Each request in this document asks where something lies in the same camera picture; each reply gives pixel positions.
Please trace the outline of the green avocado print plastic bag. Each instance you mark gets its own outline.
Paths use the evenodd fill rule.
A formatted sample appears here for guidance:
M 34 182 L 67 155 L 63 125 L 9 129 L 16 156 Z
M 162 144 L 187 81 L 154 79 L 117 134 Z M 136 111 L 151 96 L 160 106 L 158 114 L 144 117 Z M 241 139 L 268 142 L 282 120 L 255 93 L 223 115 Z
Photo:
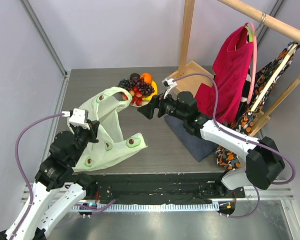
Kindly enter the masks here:
M 78 107 L 88 110 L 88 120 L 99 121 L 98 143 L 88 143 L 74 172 L 92 172 L 112 167 L 147 148 L 144 137 L 136 133 L 123 137 L 118 113 L 126 109 L 132 96 L 120 87 L 108 88 Z

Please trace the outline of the dark blue grape bunch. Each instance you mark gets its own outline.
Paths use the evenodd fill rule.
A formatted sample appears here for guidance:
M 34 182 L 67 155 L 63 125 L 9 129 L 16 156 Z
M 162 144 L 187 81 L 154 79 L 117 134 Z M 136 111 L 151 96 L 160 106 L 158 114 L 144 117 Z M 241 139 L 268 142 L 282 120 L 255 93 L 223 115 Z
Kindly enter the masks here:
M 135 82 L 129 79 L 122 79 L 119 84 L 119 88 L 125 89 L 126 91 L 133 91 L 136 88 Z

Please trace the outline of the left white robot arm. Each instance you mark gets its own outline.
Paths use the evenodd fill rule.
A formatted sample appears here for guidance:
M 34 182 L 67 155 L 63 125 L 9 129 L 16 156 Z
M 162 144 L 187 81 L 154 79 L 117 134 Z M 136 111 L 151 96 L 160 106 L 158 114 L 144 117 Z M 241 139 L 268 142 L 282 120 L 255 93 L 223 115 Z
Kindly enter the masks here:
M 97 184 L 93 177 L 80 173 L 55 207 L 47 210 L 53 197 L 74 172 L 89 143 L 97 143 L 100 122 L 87 120 L 83 126 L 70 124 L 70 130 L 58 133 L 35 175 L 30 197 L 10 228 L 0 232 L 0 240 L 44 240 L 66 212 L 81 199 L 92 199 Z

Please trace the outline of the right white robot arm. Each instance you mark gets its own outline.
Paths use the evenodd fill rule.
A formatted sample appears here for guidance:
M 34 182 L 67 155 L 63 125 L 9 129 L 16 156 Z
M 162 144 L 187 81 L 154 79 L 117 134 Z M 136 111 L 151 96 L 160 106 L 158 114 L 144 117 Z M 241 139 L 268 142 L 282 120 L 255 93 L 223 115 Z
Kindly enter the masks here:
M 267 190 L 285 168 L 282 155 L 271 138 L 250 137 L 220 125 L 199 112 L 197 101 L 189 91 L 180 92 L 176 99 L 169 94 L 156 95 L 138 112 L 152 119 L 155 109 L 159 118 L 170 115 L 182 120 L 189 134 L 214 142 L 239 157 L 241 168 L 227 171 L 215 185 L 220 197 L 228 197 L 233 190 L 249 185 Z

